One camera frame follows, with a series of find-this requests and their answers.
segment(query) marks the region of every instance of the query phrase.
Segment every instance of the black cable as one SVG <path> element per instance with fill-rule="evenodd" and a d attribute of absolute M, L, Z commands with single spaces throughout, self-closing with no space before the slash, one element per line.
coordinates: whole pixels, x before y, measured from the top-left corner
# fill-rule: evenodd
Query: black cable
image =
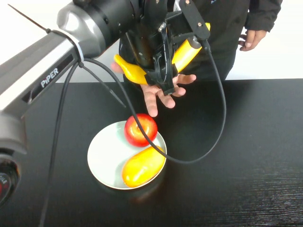
<path fill-rule="evenodd" d="M 105 87 L 105 89 L 112 94 L 112 96 L 124 107 L 126 108 L 126 105 L 122 102 L 122 100 L 114 93 L 112 89 L 110 89 L 95 73 L 93 73 L 90 69 L 84 66 L 82 62 L 79 63 L 79 67 L 83 68 L 85 71 L 87 71 L 90 75 L 92 75 L 101 85 Z"/>
<path fill-rule="evenodd" d="M 159 63 L 160 57 L 161 57 L 161 55 L 159 54 L 159 55 L 156 55 L 156 57 L 154 58 L 154 60 L 155 60 L 154 66 L 155 66 L 156 75 L 161 75 L 160 63 Z"/>
<path fill-rule="evenodd" d="M 72 77 L 73 73 L 75 72 L 78 65 L 79 65 L 78 62 L 75 63 L 73 65 L 73 67 L 71 68 L 71 70 L 69 71 L 69 73 L 68 73 L 68 75 L 65 79 L 65 82 L 64 82 L 64 85 L 63 85 L 63 88 L 62 88 L 62 92 L 61 92 L 59 108 L 58 108 L 57 117 L 56 117 L 55 131 L 54 131 L 54 135 L 53 135 L 53 147 L 52 147 L 52 153 L 51 153 L 51 160 L 50 160 L 50 164 L 49 164 L 46 196 L 45 196 L 45 201 L 44 201 L 44 204 L 43 204 L 43 207 L 42 207 L 40 223 L 39 223 L 40 227 L 44 226 L 44 221 L 45 221 L 47 207 L 48 207 L 49 193 L 50 193 L 50 189 L 51 189 L 51 182 L 52 182 L 52 179 L 53 179 L 54 161 L 55 161 L 55 157 L 56 157 L 56 149 L 57 149 L 57 144 L 58 144 L 59 129 L 60 129 L 60 124 L 61 124 L 62 111 L 63 111 L 63 105 L 64 105 L 64 101 L 65 101 L 66 91 L 67 91 L 68 84 L 71 80 L 71 77 Z"/>
<path fill-rule="evenodd" d="M 27 15 L 25 15 L 24 13 L 20 12 L 19 10 L 17 10 L 15 7 L 11 6 L 8 4 L 9 7 L 11 7 L 13 10 L 15 10 L 17 13 L 19 13 L 21 16 L 25 17 L 26 19 L 28 19 L 30 22 L 32 22 L 33 24 L 37 25 L 39 28 L 43 29 L 46 31 L 46 33 L 50 33 L 51 29 L 49 28 L 45 28 L 42 25 L 38 24 L 37 22 L 35 22 L 33 19 L 29 18 Z"/>
<path fill-rule="evenodd" d="M 163 39 L 163 48 L 164 48 L 165 63 L 166 63 L 166 74 L 164 78 L 165 81 L 167 77 L 170 78 L 172 75 L 172 63 L 171 63 L 170 52 L 169 52 L 169 40 L 166 32 L 166 26 L 164 26 L 160 32 Z"/>
<path fill-rule="evenodd" d="M 164 152 L 162 152 L 150 139 L 149 137 L 146 135 L 145 131 L 143 130 L 143 127 L 141 126 L 140 124 L 140 121 L 136 115 L 136 112 L 134 110 L 134 107 L 132 105 L 132 102 L 130 101 L 122 83 L 119 81 L 119 79 L 117 78 L 117 76 L 112 72 L 112 70 L 110 70 L 106 65 L 102 64 L 101 62 L 98 62 L 97 60 L 94 60 L 94 59 L 87 59 L 85 58 L 84 61 L 88 61 L 88 62 L 91 62 L 93 64 L 96 64 L 98 66 L 100 66 L 101 68 L 103 68 L 114 80 L 115 82 L 120 86 L 126 100 L 127 100 L 127 103 L 128 103 L 128 106 L 132 112 L 132 115 L 141 131 L 141 133 L 143 134 L 143 136 L 146 138 L 146 140 L 149 142 L 149 144 L 154 148 L 156 149 L 156 151 L 158 151 L 160 154 L 162 154 L 164 157 L 166 157 L 168 160 L 170 161 L 173 161 L 175 163 L 178 163 L 178 164 L 193 164 L 195 162 L 198 162 L 200 161 L 201 159 L 205 158 L 214 148 L 215 146 L 217 145 L 219 139 L 221 138 L 221 135 L 223 133 L 223 130 L 224 130 L 224 126 L 225 126 L 225 119 L 226 119 L 226 100 L 225 100 L 225 95 L 224 95 L 224 90 L 223 90 L 223 86 L 222 86 L 222 83 L 221 83 L 221 80 L 220 80 L 220 75 L 219 75 L 219 72 L 218 72 L 218 69 L 216 67 L 216 64 L 214 62 L 214 59 L 211 55 L 211 52 L 210 52 L 210 48 L 207 50 L 208 54 L 210 55 L 210 59 L 211 59 L 211 63 L 212 63 L 212 66 L 214 67 L 214 70 L 215 70 L 215 73 L 216 73 L 216 77 L 218 79 L 218 83 L 219 83 L 219 88 L 220 88 L 220 92 L 222 94 L 222 99 L 223 99 L 223 123 L 222 123 L 222 128 L 221 128 L 221 132 L 219 134 L 219 137 L 217 139 L 217 141 L 215 142 L 215 144 L 211 147 L 211 149 L 206 153 L 204 154 L 203 156 L 195 159 L 195 160 L 191 160 L 191 161 L 182 161 L 182 160 L 178 160 L 176 158 L 173 158 L 167 154 L 165 154 Z"/>

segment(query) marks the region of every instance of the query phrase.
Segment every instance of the hand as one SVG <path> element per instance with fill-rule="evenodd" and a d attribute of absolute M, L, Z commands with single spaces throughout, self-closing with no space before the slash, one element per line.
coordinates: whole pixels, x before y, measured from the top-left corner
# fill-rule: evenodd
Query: hand
<path fill-rule="evenodd" d="M 245 33 L 246 35 L 241 35 L 240 38 L 244 39 L 245 41 L 239 41 L 239 45 L 242 47 L 240 51 L 250 51 L 255 49 L 255 47 L 259 44 L 259 42 L 266 36 L 267 31 L 253 31 L 248 30 Z"/>
<path fill-rule="evenodd" d="M 120 68 L 120 66 L 117 63 L 112 63 L 111 65 L 112 69 L 116 73 L 123 73 L 123 70 Z M 175 97 L 181 97 L 185 94 L 186 90 L 183 87 L 178 87 L 177 84 L 190 84 L 194 82 L 196 79 L 195 75 L 183 75 L 178 74 L 175 78 L 173 78 L 173 83 L 176 88 L 176 92 L 172 95 Z M 157 102 L 156 102 L 156 96 L 159 97 L 159 99 L 163 102 L 163 104 L 167 108 L 174 108 L 175 107 L 175 101 L 171 96 L 164 96 L 163 91 L 156 87 L 156 86 L 149 86 L 149 85 L 141 85 L 143 94 L 144 94 L 144 100 L 146 104 L 146 108 L 148 111 L 148 114 L 151 117 L 156 117 L 158 115 L 158 108 L 157 108 Z"/>

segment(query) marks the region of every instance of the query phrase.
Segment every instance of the toy apple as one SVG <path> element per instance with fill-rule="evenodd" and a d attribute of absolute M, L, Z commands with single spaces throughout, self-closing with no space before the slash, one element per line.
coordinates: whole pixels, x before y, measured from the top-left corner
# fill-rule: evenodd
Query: toy apple
<path fill-rule="evenodd" d="M 148 138 L 153 141 L 158 133 L 158 127 L 156 122 L 147 114 L 138 113 L 137 117 L 139 122 L 148 136 Z M 133 116 L 127 119 L 124 127 L 124 135 L 126 140 L 136 147 L 146 147 L 149 145 L 147 139 L 143 136 L 139 129 L 139 126 Z"/>

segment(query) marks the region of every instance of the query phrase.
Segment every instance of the black table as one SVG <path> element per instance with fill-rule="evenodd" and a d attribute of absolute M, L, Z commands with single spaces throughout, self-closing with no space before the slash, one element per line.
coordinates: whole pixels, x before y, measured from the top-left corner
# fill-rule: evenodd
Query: black table
<path fill-rule="evenodd" d="M 116 84 L 109 86 L 125 101 Z M 215 150 L 194 165 L 167 162 L 154 185 L 125 194 L 97 183 L 87 150 L 102 128 L 130 112 L 98 83 L 71 84 L 45 226 L 302 226 L 302 87 L 299 79 L 224 82 L 227 122 Z M 38 225 L 61 89 L 53 86 L 27 113 L 30 152 L 15 156 L 22 182 L 0 210 L 1 227 Z M 128 93 L 137 112 L 146 112 L 142 94 Z M 219 133 L 218 86 L 190 85 L 176 102 L 173 110 L 160 105 L 159 132 L 171 156 L 197 158 Z"/>

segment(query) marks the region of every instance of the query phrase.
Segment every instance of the toy mango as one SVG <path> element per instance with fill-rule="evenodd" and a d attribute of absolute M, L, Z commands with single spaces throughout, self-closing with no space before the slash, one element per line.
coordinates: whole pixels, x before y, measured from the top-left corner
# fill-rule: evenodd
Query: toy mango
<path fill-rule="evenodd" d="M 148 182 L 162 169 L 165 159 L 153 147 L 148 147 L 134 155 L 123 167 L 122 178 L 124 183 L 128 187 L 134 188 Z"/>

